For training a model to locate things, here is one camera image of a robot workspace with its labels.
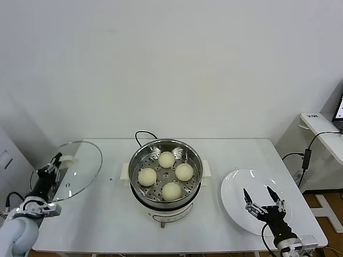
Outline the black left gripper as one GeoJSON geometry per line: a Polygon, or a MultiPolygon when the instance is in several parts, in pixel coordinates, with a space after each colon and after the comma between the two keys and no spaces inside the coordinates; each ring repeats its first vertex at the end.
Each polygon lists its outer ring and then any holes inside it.
{"type": "Polygon", "coordinates": [[[27,197],[36,196],[44,200],[49,199],[48,194],[50,192],[51,187],[59,183],[59,169],[62,163],[62,156],[62,153],[58,152],[44,167],[44,169],[38,170],[38,181],[36,182],[33,189],[28,194],[26,194],[27,197]]]}

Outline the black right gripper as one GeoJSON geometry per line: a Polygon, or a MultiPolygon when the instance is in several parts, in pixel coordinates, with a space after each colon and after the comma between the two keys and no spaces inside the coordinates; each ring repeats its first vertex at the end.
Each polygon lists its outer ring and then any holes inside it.
{"type": "Polygon", "coordinates": [[[267,186],[268,193],[275,203],[272,206],[262,206],[253,203],[249,193],[243,189],[245,209],[252,215],[258,216],[258,219],[265,222],[270,228],[274,243],[280,243],[287,239],[297,239],[297,235],[292,231],[291,227],[284,221],[286,215],[285,200],[280,199],[278,194],[267,186]]]}

